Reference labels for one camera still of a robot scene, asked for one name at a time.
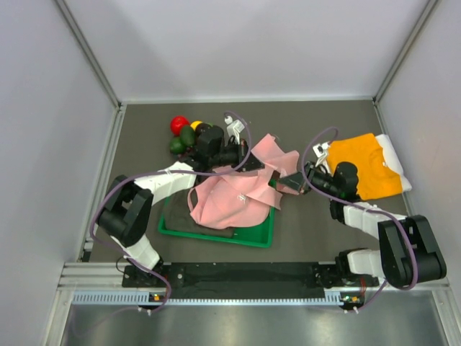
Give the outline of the pink plastic bag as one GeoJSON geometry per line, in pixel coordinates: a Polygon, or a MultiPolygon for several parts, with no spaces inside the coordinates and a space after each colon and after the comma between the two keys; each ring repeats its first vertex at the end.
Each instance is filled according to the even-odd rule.
{"type": "Polygon", "coordinates": [[[266,134],[251,150],[264,164],[262,169],[251,172],[231,172],[217,177],[213,185],[206,184],[205,192],[197,193],[200,202],[215,203],[225,211],[243,208],[250,202],[280,208],[282,193],[269,185],[274,174],[286,177],[295,172],[299,153],[285,153],[276,143],[276,138],[266,134]]]}

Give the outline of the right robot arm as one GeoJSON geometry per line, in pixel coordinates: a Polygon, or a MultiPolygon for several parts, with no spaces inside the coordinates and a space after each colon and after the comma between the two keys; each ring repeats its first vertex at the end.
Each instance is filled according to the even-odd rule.
{"type": "Polygon", "coordinates": [[[303,170],[282,177],[278,183],[300,194],[319,192],[329,201],[332,219],[376,238],[377,250],[352,249],[336,257],[336,276],[344,285],[362,275],[386,280],[398,289],[440,280],[447,265],[428,219],[386,212],[361,200],[357,168],[341,162],[333,174],[309,161],[303,170]]]}

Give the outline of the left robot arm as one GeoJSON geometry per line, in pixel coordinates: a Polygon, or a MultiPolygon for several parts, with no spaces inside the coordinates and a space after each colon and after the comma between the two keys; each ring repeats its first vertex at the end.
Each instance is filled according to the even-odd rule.
{"type": "Polygon", "coordinates": [[[224,130],[206,125],[196,136],[192,150],[170,167],[148,176],[128,178],[120,175],[112,183],[95,216],[95,224],[120,246],[122,253],[139,268],[138,277],[146,285],[163,279],[162,259],[146,236],[151,208],[157,202],[188,190],[196,176],[212,176],[212,169],[227,167],[226,174],[264,168],[247,141],[237,134],[225,140],[224,130]]]}

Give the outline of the pink baseball cap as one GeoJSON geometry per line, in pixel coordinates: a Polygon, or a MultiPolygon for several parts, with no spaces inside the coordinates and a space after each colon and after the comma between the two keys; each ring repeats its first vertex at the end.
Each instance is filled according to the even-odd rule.
{"type": "Polygon", "coordinates": [[[222,176],[210,177],[191,188],[187,205],[195,223],[218,230],[258,226],[271,210],[270,205],[238,191],[222,176]]]}

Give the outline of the dark brown fruit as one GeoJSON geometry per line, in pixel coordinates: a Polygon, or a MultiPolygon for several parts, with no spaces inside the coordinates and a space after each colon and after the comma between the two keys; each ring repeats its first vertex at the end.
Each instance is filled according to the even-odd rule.
{"type": "Polygon", "coordinates": [[[196,128],[195,128],[195,131],[197,133],[203,133],[205,132],[206,130],[208,130],[209,128],[211,128],[212,125],[209,124],[209,123],[200,123],[196,128]]]}

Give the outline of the dark red grape bunch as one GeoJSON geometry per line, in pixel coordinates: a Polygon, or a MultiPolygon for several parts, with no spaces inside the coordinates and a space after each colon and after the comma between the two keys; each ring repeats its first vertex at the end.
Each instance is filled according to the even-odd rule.
{"type": "Polygon", "coordinates": [[[179,161],[185,161],[187,159],[193,159],[195,155],[195,147],[188,147],[184,153],[178,155],[179,161]]]}

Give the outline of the green plastic tray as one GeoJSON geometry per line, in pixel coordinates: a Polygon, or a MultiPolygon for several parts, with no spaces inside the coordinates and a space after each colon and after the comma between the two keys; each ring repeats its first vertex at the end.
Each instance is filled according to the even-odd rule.
{"type": "Polygon", "coordinates": [[[160,221],[158,222],[158,231],[161,234],[169,236],[178,236],[206,241],[217,241],[222,243],[244,245],[248,247],[268,248],[272,244],[275,210],[276,208],[271,207],[271,210],[266,220],[263,223],[260,223],[258,226],[252,226],[247,228],[234,228],[234,235],[230,239],[220,238],[216,236],[203,236],[199,234],[188,234],[177,231],[169,231],[165,229],[164,217],[162,214],[160,217],[160,221]]]}

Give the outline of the green avocado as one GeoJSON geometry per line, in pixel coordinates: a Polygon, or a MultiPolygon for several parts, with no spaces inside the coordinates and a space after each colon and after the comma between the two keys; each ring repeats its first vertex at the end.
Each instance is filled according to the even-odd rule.
{"type": "Polygon", "coordinates": [[[181,127],[179,132],[179,137],[181,142],[186,147],[192,147],[195,145],[196,142],[196,134],[194,129],[190,125],[184,125],[181,127]]]}

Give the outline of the yellow lemon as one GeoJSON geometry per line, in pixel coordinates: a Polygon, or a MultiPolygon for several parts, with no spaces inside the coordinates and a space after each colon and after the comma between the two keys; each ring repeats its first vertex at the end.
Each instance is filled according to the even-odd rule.
{"type": "Polygon", "coordinates": [[[194,122],[192,122],[192,123],[190,124],[190,127],[191,127],[193,130],[196,130],[197,127],[198,127],[200,124],[202,124],[202,121],[196,120],[196,121],[194,121],[194,122]]]}

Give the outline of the orange folded t-shirt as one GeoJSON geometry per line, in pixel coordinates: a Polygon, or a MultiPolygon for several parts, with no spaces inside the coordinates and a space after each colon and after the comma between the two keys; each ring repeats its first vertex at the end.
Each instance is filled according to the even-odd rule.
{"type": "Polygon", "coordinates": [[[356,166],[357,193],[363,200],[376,200],[403,192],[400,175],[385,165],[383,148],[372,133],[334,141],[326,162],[334,172],[341,162],[356,166]]]}

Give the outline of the red tomato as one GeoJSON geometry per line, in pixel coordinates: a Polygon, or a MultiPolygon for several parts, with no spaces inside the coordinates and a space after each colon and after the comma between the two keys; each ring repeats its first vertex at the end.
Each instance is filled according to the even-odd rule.
{"type": "Polygon", "coordinates": [[[174,136],[179,136],[181,129],[187,125],[189,125],[188,119],[182,115],[178,115],[171,120],[170,131],[174,136]]]}

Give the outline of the dark olive folded cloth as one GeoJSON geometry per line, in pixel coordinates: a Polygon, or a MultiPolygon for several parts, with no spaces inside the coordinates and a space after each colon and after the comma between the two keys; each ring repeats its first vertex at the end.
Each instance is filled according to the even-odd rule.
{"type": "Polygon", "coordinates": [[[234,228],[212,229],[201,226],[194,221],[190,215],[187,203],[187,191],[183,190],[172,195],[164,204],[162,215],[164,217],[165,229],[188,234],[199,234],[203,236],[216,236],[230,239],[234,235],[234,228]]]}

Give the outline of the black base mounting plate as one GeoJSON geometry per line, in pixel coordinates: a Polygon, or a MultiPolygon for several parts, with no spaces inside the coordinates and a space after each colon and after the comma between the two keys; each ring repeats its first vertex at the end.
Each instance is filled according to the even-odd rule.
{"type": "Polygon", "coordinates": [[[202,283],[299,283],[307,288],[344,284],[335,265],[318,262],[166,262],[153,271],[174,289],[202,283]]]}

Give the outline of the white folded cloth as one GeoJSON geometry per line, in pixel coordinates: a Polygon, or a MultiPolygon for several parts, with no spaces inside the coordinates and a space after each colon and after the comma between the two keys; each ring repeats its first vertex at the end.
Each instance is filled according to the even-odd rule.
{"type": "Polygon", "coordinates": [[[382,147],[382,154],[385,160],[386,167],[399,175],[403,192],[411,191],[412,185],[404,175],[403,167],[400,163],[397,153],[395,152],[395,149],[391,143],[389,136],[386,134],[380,134],[378,136],[375,136],[375,138],[382,147]]]}

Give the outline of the aluminium frame rail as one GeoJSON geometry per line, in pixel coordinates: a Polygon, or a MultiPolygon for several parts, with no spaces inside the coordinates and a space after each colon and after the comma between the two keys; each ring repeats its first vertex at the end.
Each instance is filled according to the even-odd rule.
{"type": "MultiPolygon", "coordinates": [[[[58,290],[122,290],[123,274],[111,262],[65,263],[58,290]]],[[[447,290],[447,278],[417,284],[413,290],[447,290]]]]}

